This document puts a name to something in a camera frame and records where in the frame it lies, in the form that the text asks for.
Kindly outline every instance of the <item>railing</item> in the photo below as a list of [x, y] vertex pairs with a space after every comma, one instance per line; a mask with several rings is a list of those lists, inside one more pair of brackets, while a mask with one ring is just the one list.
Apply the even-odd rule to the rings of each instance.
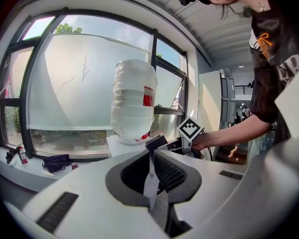
[[240, 95], [252, 95], [253, 94], [253, 88], [248, 87], [247, 85], [238, 85], [235, 86], [235, 94]]

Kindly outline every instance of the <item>white cabinet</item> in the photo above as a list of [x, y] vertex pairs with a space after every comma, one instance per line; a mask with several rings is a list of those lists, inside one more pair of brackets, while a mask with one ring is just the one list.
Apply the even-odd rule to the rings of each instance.
[[233, 78], [221, 78], [222, 112], [221, 121], [233, 123], [235, 120], [235, 85]]
[[233, 123], [235, 120], [235, 104], [233, 100], [222, 100], [221, 121]]
[[222, 78], [221, 94], [223, 98], [234, 99], [235, 98], [235, 85], [233, 78]]

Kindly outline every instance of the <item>fire extinguisher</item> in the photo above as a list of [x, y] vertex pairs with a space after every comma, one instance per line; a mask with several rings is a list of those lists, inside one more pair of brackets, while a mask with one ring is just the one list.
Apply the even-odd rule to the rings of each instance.
[[25, 155], [25, 151], [24, 148], [22, 148], [21, 145], [19, 145], [19, 153], [20, 153], [20, 157], [21, 157], [21, 162], [22, 164], [26, 164], [28, 162], [26, 155]]

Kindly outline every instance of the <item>black t-shirt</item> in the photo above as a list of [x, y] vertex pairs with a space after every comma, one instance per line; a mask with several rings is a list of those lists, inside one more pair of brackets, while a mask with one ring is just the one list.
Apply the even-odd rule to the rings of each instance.
[[240, 120], [240, 116], [239, 115], [236, 115], [235, 116], [235, 124], [239, 124], [241, 122]]
[[299, 70], [299, 0], [268, 0], [255, 13], [250, 39], [255, 81], [250, 110], [260, 120], [278, 121], [275, 144], [290, 137], [275, 99]]

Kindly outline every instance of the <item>person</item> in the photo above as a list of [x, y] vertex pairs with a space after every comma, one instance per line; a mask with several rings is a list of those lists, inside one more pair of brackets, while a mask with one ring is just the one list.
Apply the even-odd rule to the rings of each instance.
[[243, 120], [242, 120], [242, 121], [245, 121], [246, 118], [247, 118], [247, 114], [246, 114], [246, 112], [247, 112], [247, 110], [246, 110], [246, 106], [244, 106], [243, 111], [241, 112], [242, 117], [243, 117]]
[[241, 122], [240, 116], [238, 115], [238, 113], [236, 113], [234, 123], [235, 123], [235, 124], [239, 124], [240, 122]]
[[247, 87], [248, 88], [253, 88], [254, 87], [254, 81], [250, 82]]
[[238, 145], [239, 145], [238, 143], [235, 144], [235, 148], [233, 148], [233, 149], [230, 151], [230, 154], [228, 155], [229, 158], [231, 158], [231, 157], [234, 156], [236, 150], [238, 149]]
[[252, 9], [251, 55], [254, 89], [250, 105], [253, 114], [245, 121], [222, 130], [197, 136], [193, 148], [236, 144], [267, 133], [277, 120], [274, 144], [290, 137], [275, 99], [299, 70], [299, 0], [199, 0], [228, 8], [240, 1]]

